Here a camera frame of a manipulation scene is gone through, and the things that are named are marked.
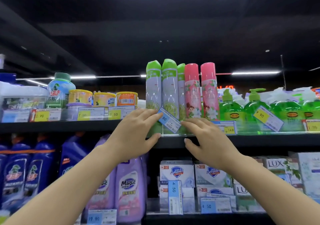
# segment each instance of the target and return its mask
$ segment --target yellow price tag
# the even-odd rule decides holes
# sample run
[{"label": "yellow price tag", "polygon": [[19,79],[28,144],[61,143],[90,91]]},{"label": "yellow price tag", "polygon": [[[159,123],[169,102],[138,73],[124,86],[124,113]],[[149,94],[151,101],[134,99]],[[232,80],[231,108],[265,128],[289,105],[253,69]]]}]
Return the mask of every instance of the yellow price tag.
[{"label": "yellow price tag", "polygon": [[119,110],[109,110],[108,119],[109,120],[121,119],[121,109],[119,109]]},{"label": "yellow price tag", "polygon": [[265,124],[268,121],[269,114],[267,114],[262,109],[257,109],[257,111],[254,113],[254,117],[256,117],[258,120]]},{"label": "yellow price tag", "polygon": [[225,134],[235,134],[234,129],[235,128],[233,126],[225,126],[224,127],[224,133]]},{"label": "yellow price tag", "polygon": [[90,120],[90,111],[79,111],[78,121]]},{"label": "yellow price tag", "polygon": [[35,122],[49,121],[50,111],[37,111]]},{"label": "yellow price tag", "polygon": [[320,131],[320,122],[307,122],[308,131]]}]

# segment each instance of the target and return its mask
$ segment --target black ceiling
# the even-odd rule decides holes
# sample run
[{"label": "black ceiling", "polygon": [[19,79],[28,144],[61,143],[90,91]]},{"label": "black ceiling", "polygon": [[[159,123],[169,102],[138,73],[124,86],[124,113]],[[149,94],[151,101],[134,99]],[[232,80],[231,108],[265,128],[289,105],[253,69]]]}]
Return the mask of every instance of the black ceiling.
[{"label": "black ceiling", "polygon": [[137,75],[165,58],[218,73],[281,69],[280,55],[288,72],[320,66],[320,0],[0,0],[0,18],[22,78]]}]

